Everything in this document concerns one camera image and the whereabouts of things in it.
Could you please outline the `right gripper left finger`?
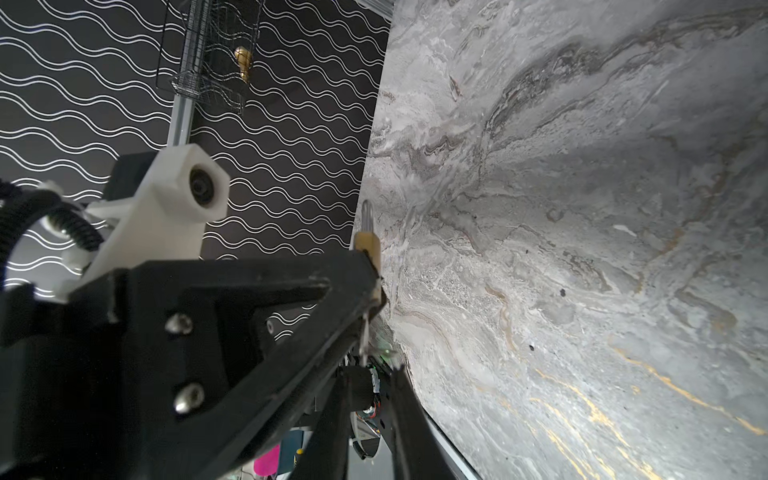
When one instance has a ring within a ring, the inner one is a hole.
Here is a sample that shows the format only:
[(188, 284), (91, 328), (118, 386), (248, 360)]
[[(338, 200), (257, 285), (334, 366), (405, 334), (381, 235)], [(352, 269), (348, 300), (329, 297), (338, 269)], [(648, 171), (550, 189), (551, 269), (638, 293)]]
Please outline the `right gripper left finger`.
[(293, 480), (342, 480), (347, 476), (348, 438), (351, 429), (351, 369), (335, 380), (316, 429), (290, 476)]

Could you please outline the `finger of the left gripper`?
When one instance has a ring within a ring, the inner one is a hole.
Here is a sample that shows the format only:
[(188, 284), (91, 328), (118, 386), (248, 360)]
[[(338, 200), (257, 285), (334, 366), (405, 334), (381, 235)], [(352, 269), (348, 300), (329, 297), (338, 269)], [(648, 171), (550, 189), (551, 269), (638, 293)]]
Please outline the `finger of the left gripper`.
[(304, 347), (275, 352), (301, 327), (319, 325), (328, 332), (354, 308), (359, 318), (382, 303), (379, 271), (366, 250), (216, 262), (209, 280), (230, 384), (272, 356), (284, 367), (304, 352)]
[[(319, 358), (319, 362), (293, 385), (282, 398), (269, 394), (265, 401), (270, 404), (266, 422), (250, 437), (238, 457), (226, 464), (235, 466), (241, 458), (263, 454), (277, 446), (279, 441), (293, 428), (315, 427), (316, 420), (303, 418), (304, 409), (314, 405), (314, 397), (325, 389), (334, 388), (334, 371), (343, 362), (343, 357), (359, 339), (357, 332), (344, 332)], [(308, 479), (345, 479), (347, 477), (348, 454), (343, 439), (350, 433), (347, 423), (334, 422), (333, 429), (323, 434), (321, 453), (313, 458), (311, 465), (303, 470)]]

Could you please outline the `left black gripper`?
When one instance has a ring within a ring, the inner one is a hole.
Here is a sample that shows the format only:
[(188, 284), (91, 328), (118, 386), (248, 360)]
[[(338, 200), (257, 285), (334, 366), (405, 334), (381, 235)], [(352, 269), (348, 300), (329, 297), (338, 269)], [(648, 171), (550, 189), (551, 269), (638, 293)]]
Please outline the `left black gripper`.
[[(145, 263), (64, 303), (1, 295), (5, 479), (220, 475), (252, 455), (228, 392), (245, 373), (224, 323), (252, 316), (248, 263)], [(213, 440), (229, 451), (212, 464)]]

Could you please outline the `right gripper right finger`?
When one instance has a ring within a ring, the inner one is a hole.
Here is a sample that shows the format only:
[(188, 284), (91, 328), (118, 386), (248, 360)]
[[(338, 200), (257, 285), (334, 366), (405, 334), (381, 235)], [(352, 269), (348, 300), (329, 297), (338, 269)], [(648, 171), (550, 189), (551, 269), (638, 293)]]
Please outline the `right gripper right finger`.
[(395, 478), (456, 479), (404, 369), (392, 372), (390, 390)]

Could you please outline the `brass padlock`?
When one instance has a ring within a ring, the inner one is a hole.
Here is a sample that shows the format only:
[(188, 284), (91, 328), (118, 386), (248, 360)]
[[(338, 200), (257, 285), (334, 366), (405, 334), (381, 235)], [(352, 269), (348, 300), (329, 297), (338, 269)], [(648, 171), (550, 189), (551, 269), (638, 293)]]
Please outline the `brass padlock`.
[(373, 207), (364, 200), (361, 207), (361, 228), (353, 237), (353, 248), (365, 252), (377, 272), (381, 272), (381, 242), (374, 231)]

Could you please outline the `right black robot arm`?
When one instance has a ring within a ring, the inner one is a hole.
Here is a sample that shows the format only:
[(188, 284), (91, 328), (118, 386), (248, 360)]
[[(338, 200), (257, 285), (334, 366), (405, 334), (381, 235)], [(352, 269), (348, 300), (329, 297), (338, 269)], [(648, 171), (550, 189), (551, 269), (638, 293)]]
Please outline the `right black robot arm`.
[(457, 479), (403, 368), (345, 366), (292, 479), (346, 479), (349, 441), (362, 422), (389, 448), (395, 479)]

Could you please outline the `brass object in black basket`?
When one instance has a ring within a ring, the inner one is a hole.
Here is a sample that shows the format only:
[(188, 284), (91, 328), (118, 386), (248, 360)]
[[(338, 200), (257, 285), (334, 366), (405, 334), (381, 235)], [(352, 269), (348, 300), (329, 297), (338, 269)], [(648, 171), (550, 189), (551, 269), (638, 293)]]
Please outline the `brass object in black basket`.
[(245, 46), (238, 46), (234, 50), (234, 58), (239, 69), (239, 76), (241, 80), (245, 84), (248, 84), (250, 80), (250, 69), (253, 58), (252, 52)]

